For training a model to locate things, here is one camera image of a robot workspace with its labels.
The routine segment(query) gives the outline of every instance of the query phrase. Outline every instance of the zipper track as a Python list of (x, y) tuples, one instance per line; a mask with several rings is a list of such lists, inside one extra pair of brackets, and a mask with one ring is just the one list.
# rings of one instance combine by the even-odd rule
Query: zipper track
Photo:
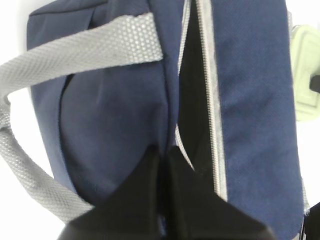
[(211, 0), (195, 0), (198, 13), (215, 193), (227, 201), (227, 179), (221, 121), (218, 74), (215, 60), (214, 23)]
[[(182, 21), (181, 21), (181, 41), (180, 41), (180, 50), (179, 50), (179, 58), (178, 58), (178, 75), (180, 75), (181, 70), (181, 64), (182, 64), (182, 58), (184, 56), (184, 50), (186, 46), (186, 39), (187, 39), (187, 32), (188, 32), (188, 26), (189, 26), (189, 19), (190, 19), (190, 10), (191, 10), (191, 0), (185, 0), (183, 5), (183, 15), (182, 15)], [(182, 142), (179, 126), (176, 125), (175, 128), (175, 142), (177, 146), (179, 147), (184, 159), (186, 162), (190, 165), (190, 167), (195, 170), (193, 164), (190, 161), (190, 158), (186, 152), (186, 149), (184, 147), (184, 144)]]

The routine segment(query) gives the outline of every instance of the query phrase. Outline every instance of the gray webbing strap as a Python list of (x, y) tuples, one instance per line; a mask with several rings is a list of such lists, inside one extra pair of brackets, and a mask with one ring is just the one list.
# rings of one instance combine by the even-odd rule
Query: gray webbing strap
[(120, 16), (101, 27), (36, 47), (0, 66), (0, 155), (28, 194), (64, 223), (92, 206), (56, 182), (22, 150), (11, 130), (7, 95), (65, 75), (162, 58), (154, 16), (146, 13)]

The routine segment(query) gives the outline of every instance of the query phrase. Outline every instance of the black object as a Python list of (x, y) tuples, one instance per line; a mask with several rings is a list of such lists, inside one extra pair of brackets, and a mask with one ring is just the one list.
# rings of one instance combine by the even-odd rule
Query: black object
[[(159, 216), (166, 220), (161, 236)], [(219, 198), (179, 148), (160, 162), (150, 147), (105, 202), (71, 221), (59, 240), (274, 240), (272, 231)]]
[(304, 217), (303, 233), (306, 240), (320, 240), (320, 202), (311, 207)]
[(320, 93), (320, 75), (315, 75), (311, 78), (310, 90)]
[(139, 165), (101, 205), (66, 225), (59, 240), (155, 240), (159, 152), (149, 147)]

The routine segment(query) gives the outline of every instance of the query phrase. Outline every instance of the backpack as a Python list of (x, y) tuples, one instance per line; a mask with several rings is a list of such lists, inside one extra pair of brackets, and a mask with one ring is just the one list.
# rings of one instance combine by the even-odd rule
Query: backpack
[[(27, 48), (0, 67), (0, 154), (62, 238), (299, 234), (284, 0), (56, 0)], [(11, 131), (28, 86), (54, 180)]]

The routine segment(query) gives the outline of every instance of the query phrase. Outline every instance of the zipper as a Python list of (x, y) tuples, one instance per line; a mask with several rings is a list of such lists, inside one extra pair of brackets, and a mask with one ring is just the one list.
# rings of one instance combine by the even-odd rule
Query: zipper
[(199, 20), (215, 193), (227, 201), (227, 179), (211, 0), (195, 0)]
[[(179, 50), (179, 57), (178, 57), (178, 75), (180, 75), (182, 58), (184, 56), (184, 50), (186, 46), (187, 32), (188, 32), (189, 19), (190, 19), (190, 10), (191, 10), (191, 0), (185, 0), (183, 5), (183, 15), (182, 15), (182, 21), (181, 21), (181, 41), (180, 41), (180, 50)], [(193, 170), (195, 170), (186, 152), (184, 144), (182, 142), (178, 125), (176, 125), (174, 135), (175, 135), (176, 145), (179, 147), (184, 159), (190, 165), (190, 167)]]

